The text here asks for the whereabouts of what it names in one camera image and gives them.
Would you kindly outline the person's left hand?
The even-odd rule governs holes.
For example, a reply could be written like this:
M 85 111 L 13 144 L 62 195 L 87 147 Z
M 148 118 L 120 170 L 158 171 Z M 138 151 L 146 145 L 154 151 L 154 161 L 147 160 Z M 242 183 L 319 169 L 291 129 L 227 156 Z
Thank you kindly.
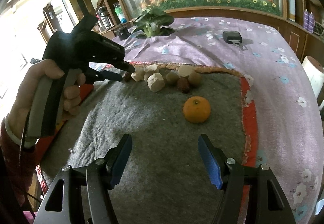
M 18 89 L 16 100 L 8 114 L 9 127 L 16 137 L 21 138 L 22 136 L 22 131 L 28 112 L 31 109 L 39 80 L 43 76 L 57 80 L 63 77 L 63 75 L 64 72 L 50 59 L 40 61 L 29 68 Z M 64 121 L 76 117 L 80 112 L 80 86 L 85 84 L 85 81 L 85 75 L 80 73 L 77 77 L 76 84 L 64 90 L 64 111 L 62 114 Z

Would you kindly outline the red sleeved left forearm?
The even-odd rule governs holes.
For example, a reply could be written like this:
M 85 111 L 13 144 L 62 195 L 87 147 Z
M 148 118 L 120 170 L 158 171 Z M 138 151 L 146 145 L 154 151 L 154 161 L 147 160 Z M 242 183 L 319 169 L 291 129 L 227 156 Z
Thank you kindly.
M 1 150 L 7 168 L 7 176 L 12 187 L 15 200 L 22 206 L 24 193 L 32 184 L 32 175 L 38 161 L 36 159 L 36 142 L 26 142 L 22 150 L 22 161 L 19 161 L 20 140 L 12 132 L 5 117 L 1 123 Z

